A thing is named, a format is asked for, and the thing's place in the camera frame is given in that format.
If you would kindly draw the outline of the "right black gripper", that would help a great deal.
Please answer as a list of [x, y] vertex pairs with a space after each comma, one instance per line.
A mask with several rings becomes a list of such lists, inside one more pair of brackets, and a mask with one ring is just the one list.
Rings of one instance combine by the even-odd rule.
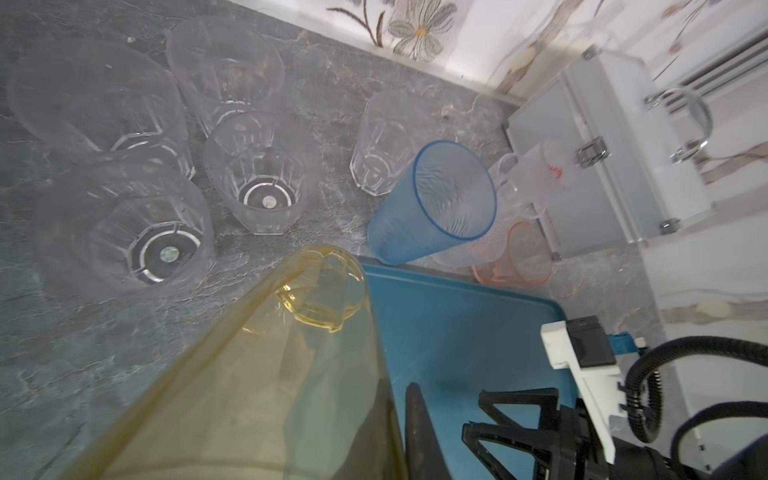
[[[668, 460], [649, 447], [618, 439], [613, 463], [606, 460], [601, 441], [584, 402], [574, 408], [559, 405], [555, 388], [513, 392], [483, 390], [478, 405], [491, 423], [463, 425], [462, 441], [496, 479], [515, 475], [486, 447], [507, 447], [534, 460], [535, 479], [674, 479]], [[525, 428], [503, 413], [502, 406], [536, 406], [536, 429]]]

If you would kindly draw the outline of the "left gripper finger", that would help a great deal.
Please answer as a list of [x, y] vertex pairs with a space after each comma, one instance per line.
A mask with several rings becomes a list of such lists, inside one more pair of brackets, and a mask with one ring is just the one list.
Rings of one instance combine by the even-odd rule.
[[420, 386], [412, 382], [405, 395], [405, 455], [411, 480], [450, 480]]

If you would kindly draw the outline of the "teal plastic tray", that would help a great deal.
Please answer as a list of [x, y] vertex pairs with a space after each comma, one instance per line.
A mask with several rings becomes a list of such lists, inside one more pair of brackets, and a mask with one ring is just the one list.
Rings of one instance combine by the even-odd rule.
[[482, 391], [556, 388], [571, 407], [577, 387], [551, 367], [542, 325], [561, 321], [550, 300], [395, 267], [363, 265], [387, 362], [398, 419], [406, 388], [421, 390], [447, 468], [454, 479], [490, 473], [465, 446], [462, 427], [487, 423]]

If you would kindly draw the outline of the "yellow plastic tumbler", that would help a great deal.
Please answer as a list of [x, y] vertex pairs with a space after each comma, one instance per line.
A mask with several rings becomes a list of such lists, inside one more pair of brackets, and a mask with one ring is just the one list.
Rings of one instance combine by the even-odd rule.
[[66, 470], [68, 479], [404, 479], [360, 262], [282, 261]]

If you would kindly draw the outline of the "blue plastic tumbler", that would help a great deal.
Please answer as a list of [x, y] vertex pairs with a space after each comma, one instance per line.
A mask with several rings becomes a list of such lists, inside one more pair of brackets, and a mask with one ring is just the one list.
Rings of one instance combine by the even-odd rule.
[[402, 265], [483, 237], [497, 213], [496, 191], [480, 157], [451, 141], [426, 144], [367, 229], [374, 258]]

